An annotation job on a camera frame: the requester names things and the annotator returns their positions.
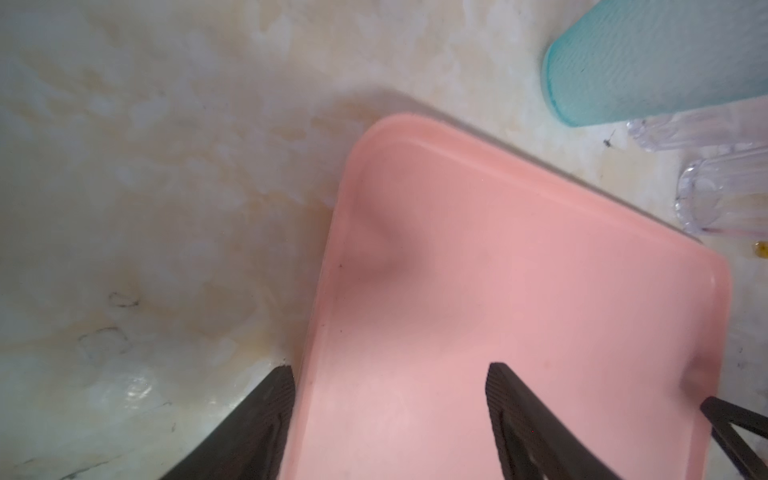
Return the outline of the pink plastic tray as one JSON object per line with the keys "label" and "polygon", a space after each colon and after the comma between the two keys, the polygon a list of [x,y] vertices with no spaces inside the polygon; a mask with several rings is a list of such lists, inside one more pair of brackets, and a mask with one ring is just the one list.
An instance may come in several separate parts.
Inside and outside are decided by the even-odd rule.
{"label": "pink plastic tray", "polygon": [[340,183],[280,475],[498,479],[508,365],[624,479],[700,479],[732,282],[699,241],[399,114]]}

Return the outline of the green textured plastic cup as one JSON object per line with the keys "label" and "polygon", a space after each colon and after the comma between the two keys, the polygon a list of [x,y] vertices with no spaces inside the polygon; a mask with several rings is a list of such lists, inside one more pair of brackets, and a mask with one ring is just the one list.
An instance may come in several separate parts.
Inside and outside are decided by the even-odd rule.
{"label": "green textured plastic cup", "polygon": [[600,1],[547,48],[544,100],[570,127],[767,93],[764,1]]}

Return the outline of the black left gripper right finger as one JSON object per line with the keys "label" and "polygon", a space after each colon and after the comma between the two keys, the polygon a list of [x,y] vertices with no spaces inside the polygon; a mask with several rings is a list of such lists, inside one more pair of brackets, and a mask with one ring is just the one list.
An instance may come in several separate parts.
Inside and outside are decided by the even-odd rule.
{"label": "black left gripper right finger", "polygon": [[486,402],[506,479],[615,479],[504,363],[489,365]]}

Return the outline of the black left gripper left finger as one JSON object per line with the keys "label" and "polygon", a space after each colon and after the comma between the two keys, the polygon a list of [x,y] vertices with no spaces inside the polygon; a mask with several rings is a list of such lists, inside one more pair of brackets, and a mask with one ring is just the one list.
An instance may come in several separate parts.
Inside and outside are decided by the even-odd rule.
{"label": "black left gripper left finger", "polygon": [[296,399],[293,370],[274,368],[166,479],[275,479]]}

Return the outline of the yellow plastic cup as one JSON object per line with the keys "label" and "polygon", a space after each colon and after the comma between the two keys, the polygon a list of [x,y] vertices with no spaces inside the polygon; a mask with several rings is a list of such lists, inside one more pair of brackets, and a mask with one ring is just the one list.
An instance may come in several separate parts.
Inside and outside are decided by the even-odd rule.
{"label": "yellow plastic cup", "polygon": [[767,259],[768,258],[768,242],[767,241],[755,242],[752,246],[752,251],[756,257],[761,259]]}

